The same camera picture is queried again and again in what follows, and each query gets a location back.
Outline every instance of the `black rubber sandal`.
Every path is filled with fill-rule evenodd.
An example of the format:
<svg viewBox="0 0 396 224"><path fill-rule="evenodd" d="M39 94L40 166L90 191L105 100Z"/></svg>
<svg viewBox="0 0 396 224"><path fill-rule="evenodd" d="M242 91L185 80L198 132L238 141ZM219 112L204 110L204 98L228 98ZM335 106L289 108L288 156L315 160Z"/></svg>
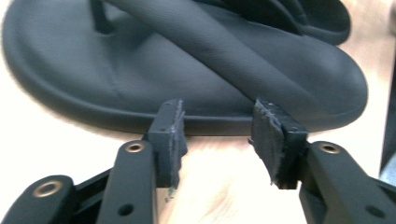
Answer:
<svg viewBox="0 0 396 224"><path fill-rule="evenodd" d="M330 44L347 40L350 18L339 0L223 0L245 18Z"/></svg>
<svg viewBox="0 0 396 224"><path fill-rule="evenodd" d="M142 133L163 102L182 98L187 134L249 135L258 97L311 132L344 126L365 107L359 67L315 38L216 4L107 2L15 0L7 13L10 69L68 117Z"/></svg>

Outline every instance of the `metal grommet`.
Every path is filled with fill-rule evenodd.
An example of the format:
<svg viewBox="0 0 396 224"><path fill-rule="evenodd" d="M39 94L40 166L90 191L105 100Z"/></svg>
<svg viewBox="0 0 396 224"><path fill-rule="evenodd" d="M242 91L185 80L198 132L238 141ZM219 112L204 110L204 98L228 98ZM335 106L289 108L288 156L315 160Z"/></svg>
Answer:
<svg viewBox="0 0 396 224"><path fill-rule="evenodd" d="M37 198L44 198L58 192L63 186L63 183L58 180L52 180L38 186L33 191L33 196Z"/></svg>
<svg viewBox="0 0 396 224"><path fill-rule="evenodd" d="M322 151L330 154L338 154L341 152L341 149L338 146L330 145L330 144L322 144L319 146L319 148Z"/></svg>
<svg viewBox="0 0 396 224"><path fill-rule="evenodd" d="M127 152L136 153L136 152L140 152L143 149L145 149L145 146L143 146L140 143L134 143L129 145L125 150Z"/></svg>

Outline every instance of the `flip-flop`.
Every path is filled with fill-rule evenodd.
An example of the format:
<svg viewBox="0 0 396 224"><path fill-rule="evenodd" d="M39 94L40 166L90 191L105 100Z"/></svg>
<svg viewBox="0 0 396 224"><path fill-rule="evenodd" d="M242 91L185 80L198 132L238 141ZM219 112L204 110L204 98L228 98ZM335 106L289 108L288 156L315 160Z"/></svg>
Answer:
<svg viewBox="0 0 396 224"><path fill-rule="evenodd" d="M249 20L330 44L347 40L350 18L339 0L222 0Z"/></svg>
<svg viewBox="0 0 396 224"><path fill-rule="evenodd" d="M108 2L117 7L15 0L7 12L3 45L14 76L68 117L142 133L163 102L182 98L186 134L249 135L258 97L311 132L344 126L365 107L359 67L315 38L210 4Z"/></svg>

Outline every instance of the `table surface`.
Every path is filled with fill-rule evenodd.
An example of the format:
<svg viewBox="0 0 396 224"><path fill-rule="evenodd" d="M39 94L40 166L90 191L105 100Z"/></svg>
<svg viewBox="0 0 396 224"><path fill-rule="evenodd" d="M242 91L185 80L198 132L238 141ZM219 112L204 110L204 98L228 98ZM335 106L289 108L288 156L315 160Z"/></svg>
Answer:
<svg viewBox="0 0 396 224"><path fill-rule="evenodd" d="M10 0L0 3L4 16ZM378 177L388 109L395 40L389 31L390 0L345 0L352 33L339 46L361 67L369 85L362 116L346 127L311 133L349 151ZM31 97L0 61L0 218L23 190L47 175L69 175L78 184L110 168L123 143L141 135L113 132L65 118ZM270 185L247 136L189 137L181 182L166 203L159 189L160 223L305 223L297 190Z"/></svg>

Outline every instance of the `clamp jaw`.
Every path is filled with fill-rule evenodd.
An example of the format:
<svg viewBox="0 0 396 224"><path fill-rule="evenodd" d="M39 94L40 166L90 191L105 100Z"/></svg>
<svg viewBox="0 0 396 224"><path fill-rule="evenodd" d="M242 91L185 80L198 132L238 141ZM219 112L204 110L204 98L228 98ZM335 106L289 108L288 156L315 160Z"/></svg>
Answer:
<svg viewBox="0 0 396 224"><path fill-rule="evenodd" d="M3 224L158 223L156 188L176 188L187 153L181 100L162 105L142 140L119 149L114 167L74 186L64 175L36 181Z"/></svg>
<svg viewBox="0 0 396 224"><path fill-rule="evenodd" d="M364 173L344 148L307 135L279 106L256 102L251 143L279 189L301 181L307 223L395 223L396 188Z"/></svg>

